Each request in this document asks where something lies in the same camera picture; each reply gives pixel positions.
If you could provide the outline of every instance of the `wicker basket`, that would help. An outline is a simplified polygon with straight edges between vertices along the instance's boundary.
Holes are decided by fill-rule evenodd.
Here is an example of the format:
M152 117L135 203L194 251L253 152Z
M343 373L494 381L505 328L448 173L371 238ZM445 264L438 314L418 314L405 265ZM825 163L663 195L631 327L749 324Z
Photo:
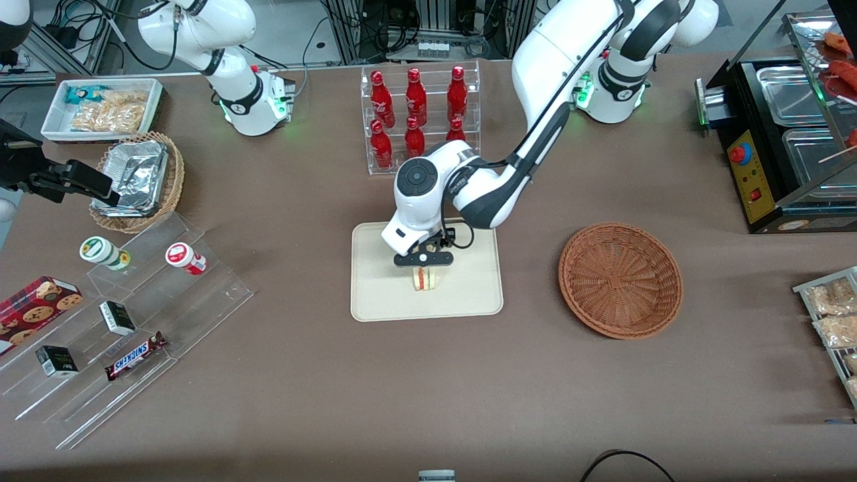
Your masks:
M107 216L102 216L101 214L96 213L92 208L89 208L89 214L92 215L93 219L95 219L95 222L97 222L99 226L112 231L136 234L146 229L161 216L170 213L176 208L178 199L182 196L182 182L184 182L184 160L182 159L182 153L178 152L176 144L174 144L169 137L158 132L147 132L146 134L130 137L120 142L128 143L144 141L162 142L168 149L170 149L170 158L167 160L167 172L164 178L164 188L161 191L161 205L158 212L148 218L109 218ZM104 169L106 160L107 153L101 156L101 162L99 162L100 171Z
M684 294L669 250L648 232L619 223L589 226L568 240L560 288L580 321L622 340L666 328Z

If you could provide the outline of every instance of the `beige tray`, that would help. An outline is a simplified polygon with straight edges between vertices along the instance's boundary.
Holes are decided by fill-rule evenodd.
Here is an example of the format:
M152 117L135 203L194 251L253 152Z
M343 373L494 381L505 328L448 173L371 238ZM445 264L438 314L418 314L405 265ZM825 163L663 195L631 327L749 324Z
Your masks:
M476 230L473 245L452 248L451 266L433 267L434 290L414 289L413 268L393 265L393 251L381 239L387 223L366 223L351 234L351 315L359 322L494 315L503 308L500 258L494 230ZM467 226L455 227L459 242L470 238Z

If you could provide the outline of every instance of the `brown tablecloth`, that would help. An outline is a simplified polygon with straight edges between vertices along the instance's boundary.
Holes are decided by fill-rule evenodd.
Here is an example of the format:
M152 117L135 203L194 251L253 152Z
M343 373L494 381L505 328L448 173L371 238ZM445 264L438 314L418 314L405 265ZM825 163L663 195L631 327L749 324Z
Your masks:
M224 122L204 78L160 78L159 130L187 163L178 211L258 294L77 449L0 405L7 480L400 482L451 467L465 482L565 481L617 448L681 480L854 480L857 427L822 424L853 410L790 290L857 264L854 235L746 234L716 137L692 128L692 81L721 62L659 58L621 125L572 115L497 230L500 314L379 323L349 313L351 229L394 209L391 179L366 172L359 68L312 71L296 122L260 138ZM482 63L487 159L524 133L509 72ZM95 161L104 147L45 151ZM86 205L26 196L0 296L83 275L87 236L127 239ZM607 340L561 298L562 246L606 220L651 232L681 267L684 305L655 338ZM642 461L604 465L591 480L658 479Z

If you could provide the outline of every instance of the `cookie box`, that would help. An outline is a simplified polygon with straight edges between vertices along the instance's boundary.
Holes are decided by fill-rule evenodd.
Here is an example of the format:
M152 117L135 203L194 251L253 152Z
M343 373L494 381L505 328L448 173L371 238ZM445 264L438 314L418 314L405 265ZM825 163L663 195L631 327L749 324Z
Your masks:
M83 300L77 286L41 276L0 303L0 355Z

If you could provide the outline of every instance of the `red button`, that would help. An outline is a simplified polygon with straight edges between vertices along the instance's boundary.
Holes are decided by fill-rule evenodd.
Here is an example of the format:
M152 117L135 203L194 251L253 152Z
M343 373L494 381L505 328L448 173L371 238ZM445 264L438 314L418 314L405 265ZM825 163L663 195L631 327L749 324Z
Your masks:
M738 146L737 148L732 148L732 150L729 151L729 160L731 160L735 164L740 163L742 160L744 160L745 157L746 151L741 146Z

